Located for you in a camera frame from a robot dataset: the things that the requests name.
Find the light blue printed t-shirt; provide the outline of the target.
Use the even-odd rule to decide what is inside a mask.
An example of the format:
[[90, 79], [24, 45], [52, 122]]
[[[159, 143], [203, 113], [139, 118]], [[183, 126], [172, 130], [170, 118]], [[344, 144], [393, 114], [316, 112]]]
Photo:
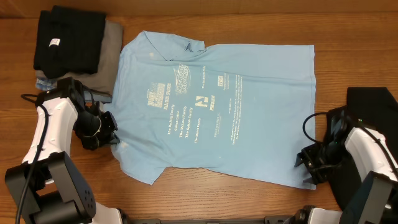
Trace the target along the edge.
[[218, 44], [141, 32], [122, 50], [114, 157], [153, 184], [168, 167], [314, 189], [296, 155], [315, 111], [312, 45]]

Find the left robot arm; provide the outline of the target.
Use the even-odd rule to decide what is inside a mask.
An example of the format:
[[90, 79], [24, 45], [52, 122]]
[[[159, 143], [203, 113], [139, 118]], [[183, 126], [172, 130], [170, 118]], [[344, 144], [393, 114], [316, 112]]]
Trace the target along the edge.
[[5, 183], [17, 205], [15, 222], [120, 223], [131, 221], [120, 208], [95, 200], [94, 193], [70, 159], [72, 134], [94, 151], [120, 142], [117, 122], [100, 101], [86, 105], [90, 88], [69, 77], [38, 95], [23, 94], [38, 114], [34, 139], [21, 165], [6, 171]]

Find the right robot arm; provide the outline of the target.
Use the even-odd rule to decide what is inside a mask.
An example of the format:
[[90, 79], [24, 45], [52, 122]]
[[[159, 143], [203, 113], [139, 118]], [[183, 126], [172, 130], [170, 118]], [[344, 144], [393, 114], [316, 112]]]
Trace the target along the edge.
[[339, 211], [306, 205], [286, 223], [397, 223], [397, 161], [376, 128], [346, 107], [324, 113], [327, 131], [296, 157], [309, 184], [328, 182]]

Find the folded grey garment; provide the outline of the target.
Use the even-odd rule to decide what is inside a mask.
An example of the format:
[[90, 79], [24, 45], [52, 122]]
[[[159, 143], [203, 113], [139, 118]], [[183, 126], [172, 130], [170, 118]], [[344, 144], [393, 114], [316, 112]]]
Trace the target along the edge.
[[117, 22], [105, 20], [104, 37], [99, 57], [98, 72], [93, 74], [68, 72], [64, 76], [48, 79], [44, 72], [36, 70], [36, 78], [60, 80], [72, 77], [90, 89], [113, 94], [114, 84], [118, 74], [119, 57], [123, 42], [123, 27]]

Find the folded blue jeans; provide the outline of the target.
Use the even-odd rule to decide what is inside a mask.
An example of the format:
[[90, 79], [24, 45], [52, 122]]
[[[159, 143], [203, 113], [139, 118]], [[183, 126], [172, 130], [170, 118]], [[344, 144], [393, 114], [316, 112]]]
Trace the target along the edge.
[[[46, 78], [37, 78], [35, 86], [39, 90], [43, 91], [48, 91], [52, 90], [57, 87], [57, 81], [56, 80], [48, 80]], [[85, 90], [85, 100], [91, 102], [91, 96], [93, 95], [93, 98], [95, 101], [100, 101], [102, 103], [111, 103], [112, 102], [112, 95], [106, 92], [102, 91], [97, 91], [94, 89], [91, 89], [90, 91]]]

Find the black garment at right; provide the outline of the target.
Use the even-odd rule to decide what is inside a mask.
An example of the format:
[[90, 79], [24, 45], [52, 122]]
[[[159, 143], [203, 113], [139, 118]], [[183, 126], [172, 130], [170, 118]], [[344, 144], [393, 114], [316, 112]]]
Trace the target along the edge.
[[[397, 159], [397, 102], [386, 87], [349, 87], [346, 105], [327, 112], [327, 132], [324, 140], [331, 139], [332, 126], [342, 114], [363, 122], [386, 137], [387, 147]], [[338, 206], [344, 209], [361, 183], [358, 169], [348, 152], [339, 156], [341, 163], [329, 179], [330, 187]]]

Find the folded black garment on stack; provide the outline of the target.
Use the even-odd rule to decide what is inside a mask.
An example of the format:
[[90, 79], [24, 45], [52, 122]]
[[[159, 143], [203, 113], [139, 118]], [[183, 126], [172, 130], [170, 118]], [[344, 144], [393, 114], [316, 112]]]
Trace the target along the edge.
[[34, 55], [34, 70], [59, 78], [68, 72], [98, 71], [106, 14], [54, 6], [41, 11]]

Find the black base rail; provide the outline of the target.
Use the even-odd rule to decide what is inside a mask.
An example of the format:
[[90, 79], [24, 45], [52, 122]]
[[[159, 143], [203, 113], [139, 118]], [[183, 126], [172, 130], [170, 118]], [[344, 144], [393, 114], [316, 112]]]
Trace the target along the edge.
[[160, 220], [160, 219], [127, 219], [128, 224], [284, 224], [290, 223], [293, 216], [278, 215], [254, 219], [218, 219], [218, 220]]

